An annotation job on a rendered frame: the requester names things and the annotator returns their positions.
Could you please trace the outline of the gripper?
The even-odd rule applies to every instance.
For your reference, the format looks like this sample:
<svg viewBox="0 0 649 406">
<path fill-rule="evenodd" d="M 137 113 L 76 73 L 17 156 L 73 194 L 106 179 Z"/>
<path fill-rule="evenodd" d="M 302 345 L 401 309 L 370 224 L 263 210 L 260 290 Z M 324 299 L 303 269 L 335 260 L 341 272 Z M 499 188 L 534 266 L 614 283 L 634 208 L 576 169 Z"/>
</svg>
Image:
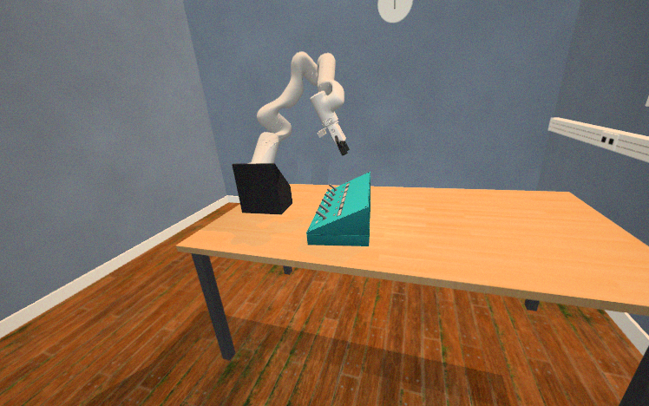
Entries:
<svg viewBox="0 0 649 406">
<path fill-rule="evenodd" d="M 338 125 L 338 121 L 331 124 L 327 128 L 328 128 L 328 130 L 329 130 L 329 132 L 331 134 L 331 137 L 334 140 L 335 144 L 338 145 L 338 149 L 339 149 L 341 155 L 344 156 L 344 155 L 348 154 L 347 151 L 350 150 L 350 149 L 348 148 L 348 146 L 347 146 L 347 144 L 345 142 L 345 136 L 344 136 L 344 133 L 343 133 L 342 129 Z M 335 129 L 335 132 L 332 132 L 332 129 Z"/>
</svg>

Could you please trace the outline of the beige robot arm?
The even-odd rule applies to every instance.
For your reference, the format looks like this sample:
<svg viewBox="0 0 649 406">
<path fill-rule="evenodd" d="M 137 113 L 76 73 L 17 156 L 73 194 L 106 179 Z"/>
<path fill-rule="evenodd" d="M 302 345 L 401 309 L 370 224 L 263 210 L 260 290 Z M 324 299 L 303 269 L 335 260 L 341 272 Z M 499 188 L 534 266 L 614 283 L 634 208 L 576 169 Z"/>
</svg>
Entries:
<svg viewBox="0 0 649 406">
<path fill-rule="evenodd" d="M 257 113 L 258 122 L 272 134 L 260 135 L 251 163 L 274 163 L 280 141 L 292 134 L 292 125 L 279 110 L 292 108 L 298 102 L 304 93 L 303 76 L 310 84 L 318 86 L 318 93 L 310 101 L 323 126 L 327 128 L 337 122 L 335 110 L 344 104 L 344 90 L 334 81 L 335 66 L 334 56 L 328 53 L 318 58 L 317 65 L 305 52 L 298 52 L 292 58 L 291 80 L 285 91 Z M 326 134 L 326 128 L 318 132 L 319 138 Z"/>
</svg>

